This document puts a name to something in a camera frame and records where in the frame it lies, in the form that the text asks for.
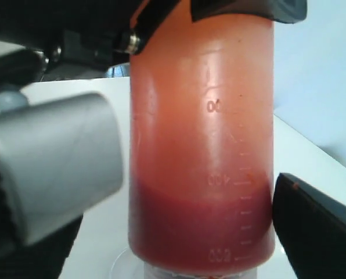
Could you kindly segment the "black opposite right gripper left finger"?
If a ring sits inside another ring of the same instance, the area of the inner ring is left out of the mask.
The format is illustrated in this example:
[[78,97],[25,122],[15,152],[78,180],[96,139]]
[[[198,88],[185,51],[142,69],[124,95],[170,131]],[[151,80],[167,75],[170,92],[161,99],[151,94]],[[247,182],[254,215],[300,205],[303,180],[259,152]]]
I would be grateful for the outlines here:
[[191,1],[194,22],[217,15],[254,15],[278,23],[298,23],[307,18],[307,0]]

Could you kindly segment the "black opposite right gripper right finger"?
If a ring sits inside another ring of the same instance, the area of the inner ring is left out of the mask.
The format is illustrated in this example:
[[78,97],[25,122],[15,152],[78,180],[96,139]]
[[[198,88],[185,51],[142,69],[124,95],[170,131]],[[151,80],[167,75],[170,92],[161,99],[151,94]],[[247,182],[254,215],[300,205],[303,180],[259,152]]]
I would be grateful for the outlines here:
[[279,174],[272,220],[297,278],[346,279],[346,206],[290,174]]

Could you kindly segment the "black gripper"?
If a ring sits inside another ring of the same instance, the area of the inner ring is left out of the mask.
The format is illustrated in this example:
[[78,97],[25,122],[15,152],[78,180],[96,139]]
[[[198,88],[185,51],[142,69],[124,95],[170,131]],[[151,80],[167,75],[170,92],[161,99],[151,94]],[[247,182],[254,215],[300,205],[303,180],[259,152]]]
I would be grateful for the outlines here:
[[0,86],[105,73],[139,54],[177,1],[0,1]]

